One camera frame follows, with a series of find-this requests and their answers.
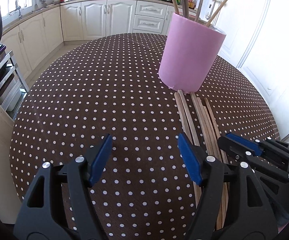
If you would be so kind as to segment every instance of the cabinet handle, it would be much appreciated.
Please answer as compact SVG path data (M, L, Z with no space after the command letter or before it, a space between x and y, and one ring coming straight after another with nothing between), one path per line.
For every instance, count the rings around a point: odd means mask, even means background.
M19 40L20 40L20 43L22 43L21 37L20 37L20 32L18 32L18 38L19 38Z
M156 9L151 9L151 8L146 8L146 10L148 10L148 11L155 11L155 12L158 11L158 10L156 10Z

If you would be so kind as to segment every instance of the white cabinet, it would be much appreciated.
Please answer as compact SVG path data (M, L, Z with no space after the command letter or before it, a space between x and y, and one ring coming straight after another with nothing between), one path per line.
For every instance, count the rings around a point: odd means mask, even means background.
M136 15L133 28L137 30L152 31L161 33L163 27L163 19Z
M50 53L64 41L62 37L59 7L43 12L43 26Z
M34 70L49 54L42 14L21 23L19 28L31 69Z
M81 2L60 6L60 13L64 41L83 40Z
M106 36L107 0L81 2L83 39L95 40Z
M156 2L137 1L136 15L164 19L168 5Z
M136 5L136 0L107 0L107 36L132 33Z
M19 26L14 27L12 30L3 35L1 38L1 43L7 46L6 53L10 52L11 50L13 51L23 77L27 78L27 76L29 76L31 73L31 67L25 52Z

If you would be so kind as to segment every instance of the silver screw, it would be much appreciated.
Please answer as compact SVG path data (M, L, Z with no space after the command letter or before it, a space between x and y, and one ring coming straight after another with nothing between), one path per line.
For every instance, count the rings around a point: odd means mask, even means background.
M247 167L248 167L248 163L240 162L240 166L241 166L242 168L247 168Z
M209 156L206 157L206 160L207 160L208 162L213 163L213 162L215 161L215 158L214 158L213 156L209 155Z
M50 167L50 162L43 163L43 168L44 169L49 168L49 167Z
M75 159L76 163L81 163L84 161L84 157L83 156L78 156L76 159Z

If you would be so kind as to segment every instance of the brown tablecloth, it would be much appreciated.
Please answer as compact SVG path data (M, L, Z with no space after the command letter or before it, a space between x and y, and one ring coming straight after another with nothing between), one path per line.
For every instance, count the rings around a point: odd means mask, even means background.
M183 239L195 201L177 148L182 127L174 91L158 77L165 42L166 36L146 33L97 39L63 55L40 76L11 139L11 171L21 199L43 162L69 163L110 133L112 155L90 189L109 239ZM220 133L250 140L279 137L261 95L222 58L196 94L209 99ZM204 147L190 96L186 99ZM77 229L63 190L69 225Z

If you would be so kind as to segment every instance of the door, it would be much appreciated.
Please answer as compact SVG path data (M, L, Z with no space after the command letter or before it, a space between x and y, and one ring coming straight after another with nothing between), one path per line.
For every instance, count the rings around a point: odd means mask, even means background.
M210 13L212 0L205 0L208 7L203 8L203 15ZM223 0L216 0L214 10L217 9ZM224 58L234 67L240 67L239 62L246 52L253 34L261 21L262 12L270 0L228 0L226 5L221 9L218 16L212 24L223 30L227 36L220 49L219 56Z
M24 78L27 78L31 73L31 67L25 52L19 26L14 27L12 30L3 35L1 38L1 43L7 46L6 53L10 52L11 50L13 51L20 72Z
M60 6L64 41L83 40L81 2Z
M136 0L108 0L106 35L132 33Z
M34 70L49 54L42 14L26 20L19 28L31 69Z
M243 74L266 100L281 138L289 134L289 0L271 0L265 20L245 63Z
M94 40L106 36L107 0L81 2L83 39Z
M51 53L64 41L59 7L43 12L43 26L46 33L48 50Z

